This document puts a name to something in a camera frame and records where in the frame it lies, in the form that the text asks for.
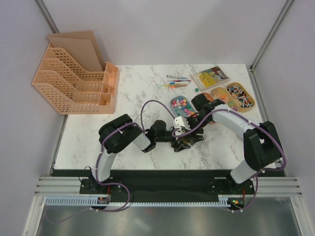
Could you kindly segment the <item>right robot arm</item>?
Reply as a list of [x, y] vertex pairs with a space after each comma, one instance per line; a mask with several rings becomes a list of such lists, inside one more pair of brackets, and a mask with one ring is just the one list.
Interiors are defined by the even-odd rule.
[[222, 100], [209, 101], [204, 94], [197, 95], [191, 102], [197, 115], [188, 118], [190, 135], [214, 122], [225, 126], [243, 141], [244, 160], [230, 172], [230, 178], [225, 181], [228, 192], [238, 193], [243, 188], [243, 182], [256, 177], [280, 158], [284, 159], [284, 151], [272, 122], [250, 121]]

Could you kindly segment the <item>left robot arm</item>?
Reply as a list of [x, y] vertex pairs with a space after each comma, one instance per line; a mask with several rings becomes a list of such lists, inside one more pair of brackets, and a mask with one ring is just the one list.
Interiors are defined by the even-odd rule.
[[116, 155], [131, 143], [143, 153], [155, 149], [157, 143], [170, 143], [175, 152], [189, 149], [189, 144], [172, 136], [174, 130], [174, 128], [166, 130], [166, 123], [157, 120], [149, 129], [143, 131], [127, 114], [103, 125], [98, 132], [101, 151], [92, 170], [94, 179], [91, 188], [96, 193], [104, 193], [107, 190], [107, 179], [110, 177]]

